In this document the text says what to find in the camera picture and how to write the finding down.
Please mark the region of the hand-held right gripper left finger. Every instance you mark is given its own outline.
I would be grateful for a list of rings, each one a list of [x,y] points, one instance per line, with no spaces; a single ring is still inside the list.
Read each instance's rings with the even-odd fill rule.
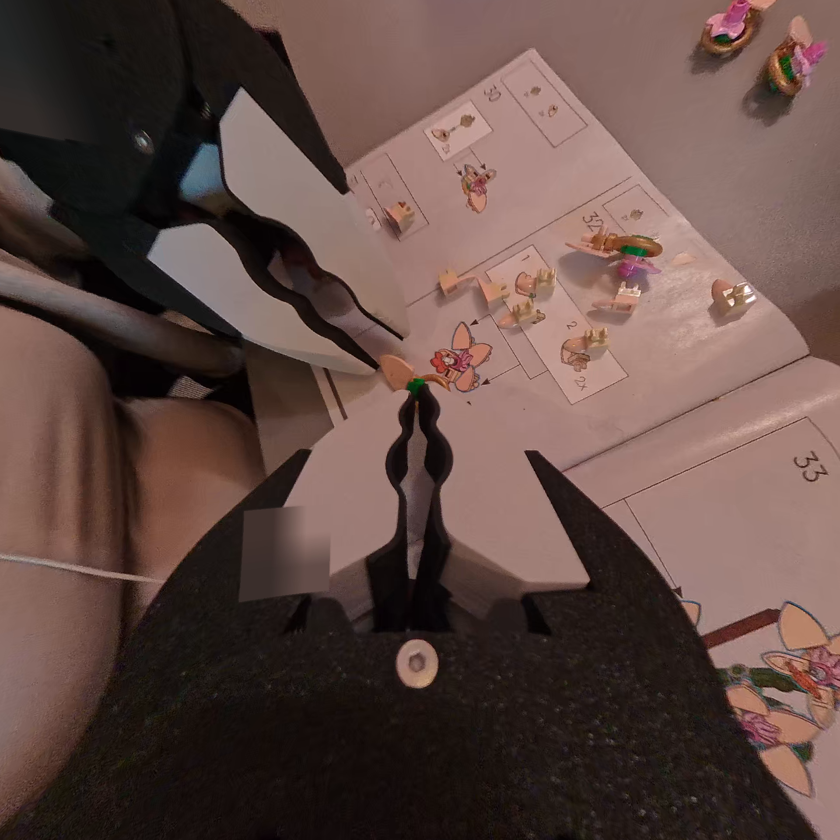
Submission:
[[[397,534],[399,493],[386,458],[414,407],[409,391],[386,393],[314,445],[287,498],[294,580],[326,592]]]

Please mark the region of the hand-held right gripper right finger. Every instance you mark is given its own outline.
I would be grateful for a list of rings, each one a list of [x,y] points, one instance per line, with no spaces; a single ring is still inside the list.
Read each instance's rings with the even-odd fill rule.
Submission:
[[[526,450],[493,416],[440,387],[416,394],[448,553],[452,597],[584,589],[578,557]]]

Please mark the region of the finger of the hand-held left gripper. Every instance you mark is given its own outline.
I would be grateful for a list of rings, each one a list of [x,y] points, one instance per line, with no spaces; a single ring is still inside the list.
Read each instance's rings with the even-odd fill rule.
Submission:
[[[402,286],[351,193],[341,193],[246,89],[236,91],[181,179],[181,199],[209,212],[240,207],[295,235],[324,273],[341,281],[365,316],[410,333]]]
[[[326,213],[327,226],[301,217],[299,230],[273,217],[229,213],[201,223],[159,231],[147,259],[230,324],[241,337],[297,361],[372,375],[379,365],[349,334],[325,319],[304,294],[279,283],[260,257],[256,242],[232,218],[295,239],[320,270],[338,281],[363,312],[362,293],[352,280],[364,270],[360,230],[352,218]]]

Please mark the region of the grey desk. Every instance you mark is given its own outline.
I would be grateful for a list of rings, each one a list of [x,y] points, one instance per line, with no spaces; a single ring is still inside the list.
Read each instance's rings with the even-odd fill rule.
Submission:
[[[744,51],[727,2],[238,2],[277,30],[347,167],[531,49],[725,260],[838,366],[838,2],[772,2]],[[796,97],[765,66],[801,15],[827,51]]]

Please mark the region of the person's left hand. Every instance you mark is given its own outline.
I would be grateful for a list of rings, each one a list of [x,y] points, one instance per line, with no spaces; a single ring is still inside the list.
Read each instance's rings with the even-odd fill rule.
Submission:
[[[226,379],[245,367],[235,343],[67,285],[22,263],[2,262],[2,384],[60,378],[87,351],[62,328],[193,378]]]

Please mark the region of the toy instruction booklet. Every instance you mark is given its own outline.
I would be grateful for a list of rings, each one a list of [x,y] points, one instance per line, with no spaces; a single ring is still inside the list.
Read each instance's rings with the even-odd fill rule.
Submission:
[[[751,744],[821,838],[838,838],[838,366],[657,189],[531,49],[346,168],[403,283],[411,335],[374,354],[438,369],[522,429],[653,561]],[[397,237],[384,207],[416,221]],[[696,260],[672,266],[688,251]],[[556,269],[545,320],[499,329],[522,271]],[[444,297],[452,269],[505,282]],[[719,320],[715,279],[758,301]],[[622,282],[630,316],[592,309]],[[561,346],[607,328],[565,364]]]

